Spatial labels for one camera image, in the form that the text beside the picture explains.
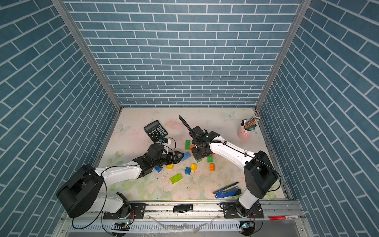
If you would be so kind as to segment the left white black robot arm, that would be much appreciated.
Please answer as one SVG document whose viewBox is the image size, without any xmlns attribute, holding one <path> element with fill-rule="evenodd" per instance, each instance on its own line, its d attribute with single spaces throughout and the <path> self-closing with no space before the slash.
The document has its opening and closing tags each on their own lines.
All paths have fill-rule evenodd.
<svg viewBox="0 0 379 237">
<path fill-rule="evenodd" d="M 167 150 L 163 144 L 151 145 L 147 152 L 124 165 L 94 168 L 83 165 L 57 191 L 57 198 L 69 217 L 87 212 L 107 212 L 118 219 L 130 216 L 131 204 L 125 195 L 109 193 L 109 188 L 124 180 L 134 180 L 150 174 L 156 167 L 179 163 L 184 153 Z"/>
</svg>

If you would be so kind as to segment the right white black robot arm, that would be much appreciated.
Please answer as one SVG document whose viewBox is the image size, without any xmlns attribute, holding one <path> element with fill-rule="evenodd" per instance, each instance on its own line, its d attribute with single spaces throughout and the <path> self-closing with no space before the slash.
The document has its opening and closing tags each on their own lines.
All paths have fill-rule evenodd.
<svg viewBox="0 0 379 237">
<path fill-rule="evenodd" d="M 263 151 L 247 151 L 214 131 L 208 132 L 199 126 L 191 128 L 182 116 L 179 119 L 189 130 L 194 145 L 191 151 L 196 160 L 216 154 L 244 171 L 246 190 L 238 198 L 235 209 L 242 217 L 250 215 L 252 206 L 270 191 L 279 178 L 267 154 Z"/>
</svg>

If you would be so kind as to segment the lime long lego brick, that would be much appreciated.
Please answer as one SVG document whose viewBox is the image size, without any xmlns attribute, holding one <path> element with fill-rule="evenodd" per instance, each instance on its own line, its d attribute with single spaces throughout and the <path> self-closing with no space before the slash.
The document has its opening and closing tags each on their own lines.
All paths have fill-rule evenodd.
<svg viewBox="0 0 379 237">
<path fill-rule="evenodd" d="M 171 184 L 175 184 L 183 179 L 181 174 L 174 175 L 170 178 Z"/>
</svg>

